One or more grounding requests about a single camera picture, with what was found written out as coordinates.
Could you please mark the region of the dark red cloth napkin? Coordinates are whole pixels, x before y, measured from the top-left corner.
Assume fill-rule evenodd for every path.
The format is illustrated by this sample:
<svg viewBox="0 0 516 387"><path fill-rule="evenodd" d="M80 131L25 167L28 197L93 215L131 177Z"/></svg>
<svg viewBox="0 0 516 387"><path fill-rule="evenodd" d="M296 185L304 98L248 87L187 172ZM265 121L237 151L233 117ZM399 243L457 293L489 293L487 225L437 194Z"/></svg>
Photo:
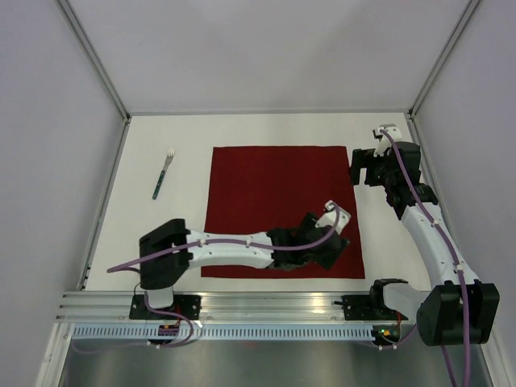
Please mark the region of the dark red cloth napkin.
<svg viewBox="0 0 516 387"><path fill-rule="evenodd" d="M214 148L205 230L251 234L300 225L308 212L321 216L333 200L351 220L342 236L350 244L331 269L315 263L293 271L208 266L203 277L231 279L363 279L364 262L347 150L340 146Z"/></svg>

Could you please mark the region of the fork with green handle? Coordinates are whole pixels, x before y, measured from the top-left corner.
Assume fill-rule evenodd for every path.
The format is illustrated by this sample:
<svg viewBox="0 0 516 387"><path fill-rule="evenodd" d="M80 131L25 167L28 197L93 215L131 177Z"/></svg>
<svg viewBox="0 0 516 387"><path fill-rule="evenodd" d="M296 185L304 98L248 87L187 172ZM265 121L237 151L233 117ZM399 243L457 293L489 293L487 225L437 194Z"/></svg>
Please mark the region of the fork with green handle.
<svg viewBox="0 0 516 387"><path fill-rule="evenodd" d="M158 177L158 180L157 180L157 183L156 183L156 186L155 186L155 189L153 191L153 194L152 194L152 199L153 200L156 200L159 196L159 192L160 192L160 188L163 184L163 181L164 181L164 177L169 169L169 166L171 165L171 163L173 162L173 158L175 156L175 149L174 148L170 148L168 151L167 151L167 154L166 154L166 157L165 157L165 160L164 160L164 165L160 171L160 175Z"/></svg>

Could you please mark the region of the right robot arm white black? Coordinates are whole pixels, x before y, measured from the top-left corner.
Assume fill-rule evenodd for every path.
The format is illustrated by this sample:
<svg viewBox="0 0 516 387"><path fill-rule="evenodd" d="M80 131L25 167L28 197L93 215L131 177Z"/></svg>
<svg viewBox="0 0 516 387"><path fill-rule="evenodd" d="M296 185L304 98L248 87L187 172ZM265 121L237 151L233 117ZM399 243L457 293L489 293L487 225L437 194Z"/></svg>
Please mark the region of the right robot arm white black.
<svg viewBox="0 0 516 387"><path fill-rule="evenodd" d="M397 218L410 233L431 283L431 291L401 279L379 279L370 288L368 309L377 318L394 311L415 321L428 346L487 343L500 294L471 270L443 224L439 200L422 182L417 144L398 141L378 153L356 149L349 169L351 183L381 186Z"/></svg>

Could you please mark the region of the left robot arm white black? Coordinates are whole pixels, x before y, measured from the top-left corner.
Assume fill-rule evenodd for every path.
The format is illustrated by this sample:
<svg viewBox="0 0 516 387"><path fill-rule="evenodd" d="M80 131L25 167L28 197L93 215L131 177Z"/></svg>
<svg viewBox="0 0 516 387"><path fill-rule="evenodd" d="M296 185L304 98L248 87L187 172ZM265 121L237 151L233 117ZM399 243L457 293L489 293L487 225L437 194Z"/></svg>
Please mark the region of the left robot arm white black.
<svg viewBox="0 0 516 387"><path fill-rule="evenodd" d="M140 287L148 293L148 310L159 319L176 309L173 286L182 275L205 266L244 266L291 271L315 263L326 270L339 259L349 241L340 235L351 215L340 207L320 218L307 213L299 227L273 228L250 235L208 234L190 230L183 218L172 219L142 236Z"/></svg>

